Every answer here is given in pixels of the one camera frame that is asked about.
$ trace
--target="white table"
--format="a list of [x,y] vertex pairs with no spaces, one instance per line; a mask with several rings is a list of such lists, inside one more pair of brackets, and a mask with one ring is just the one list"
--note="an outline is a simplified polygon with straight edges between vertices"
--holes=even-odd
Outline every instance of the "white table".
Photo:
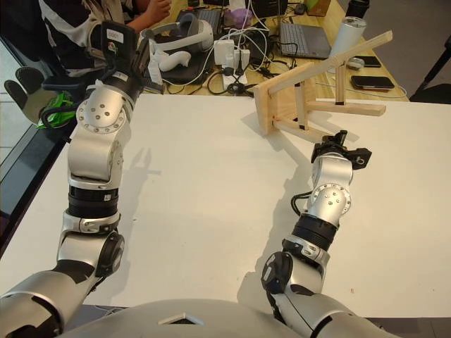
[[[386,104],[380,118],[311,116],[373,151],[354,174],[324,292],[363,316],[451,316],[451,106]],[[248,98],[142,95],[120,188],[122,266],[85,303],[207,298],[269,311],[261,267],[297,220],[290,198],[311,188],[312,148],[261,137]],[[66,155],[0,261],[0,293],[55,264]]]

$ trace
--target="striped shirt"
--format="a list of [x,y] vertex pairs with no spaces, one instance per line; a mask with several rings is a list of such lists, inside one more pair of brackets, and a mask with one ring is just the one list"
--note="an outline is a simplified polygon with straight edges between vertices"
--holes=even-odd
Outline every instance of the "striped shirt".
[[81,76],[106,64],[92,55],[101,49],[101,22],[124,23],[133,0],[39,0],[49,43],[69,76]]

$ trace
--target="person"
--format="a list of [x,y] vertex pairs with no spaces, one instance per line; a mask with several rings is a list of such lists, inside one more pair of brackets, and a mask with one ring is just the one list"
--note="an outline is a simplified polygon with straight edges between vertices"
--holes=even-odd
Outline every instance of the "person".
[[39,0],[49,43],[71,77],[105,66],[101,58],[101,22],[124,23],[137,33],[169,16],[171,0]]

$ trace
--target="white controller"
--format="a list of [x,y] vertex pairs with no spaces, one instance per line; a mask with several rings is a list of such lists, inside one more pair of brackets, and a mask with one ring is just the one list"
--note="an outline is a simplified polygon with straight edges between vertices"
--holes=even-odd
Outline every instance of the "white controller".
[[174,69],[177,65],[188,67],[191,60],[191,54],[187,51],[177,51],[171,55],[159,55],[159,67],[162,72]]

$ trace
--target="white vr headset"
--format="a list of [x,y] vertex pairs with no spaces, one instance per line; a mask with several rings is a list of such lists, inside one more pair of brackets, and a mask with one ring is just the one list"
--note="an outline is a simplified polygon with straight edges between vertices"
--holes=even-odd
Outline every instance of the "white vr headset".
[[174,49],[187,47],[188,51],[194,54],[200,51],[206,51],[213,46],[213,30],[211,29],[210,24],[207,21],[198,20],[192,13],[186,13],[178,23],[169,23],[154,28],[152,33],[157,35],[169,30],[179,30],[186,25],[189,25],[186,37],[172,42],[155,44],[155,49],[172,51]]

